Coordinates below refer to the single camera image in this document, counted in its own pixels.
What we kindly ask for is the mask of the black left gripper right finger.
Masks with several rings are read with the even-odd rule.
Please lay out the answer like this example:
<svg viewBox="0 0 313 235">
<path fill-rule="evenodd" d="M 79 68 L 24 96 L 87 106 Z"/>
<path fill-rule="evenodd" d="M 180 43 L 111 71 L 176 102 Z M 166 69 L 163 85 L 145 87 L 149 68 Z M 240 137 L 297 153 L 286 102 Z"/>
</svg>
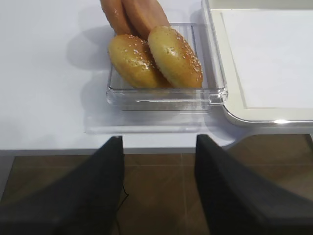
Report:
<svg viewBox="0 0 313 235">
<path fill-rule="evenodd" d="M 197 135 L 195 179 L 212 235 L 311 235 L 313 202 L 254 173 Z"/>
</svg>

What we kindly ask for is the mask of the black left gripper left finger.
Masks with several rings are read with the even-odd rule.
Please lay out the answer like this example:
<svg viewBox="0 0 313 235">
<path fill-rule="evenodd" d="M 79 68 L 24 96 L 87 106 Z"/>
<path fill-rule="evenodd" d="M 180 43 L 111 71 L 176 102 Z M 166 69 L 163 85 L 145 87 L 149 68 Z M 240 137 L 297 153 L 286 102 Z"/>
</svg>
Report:
<svg viewBox="0 0 313 235">
<path fill-rule="evenodd" d="M 111 137 L 53 184 L 0 208 L 2 235 L 109 235 L 123 188 L 123 140 Z"/>
</svg>

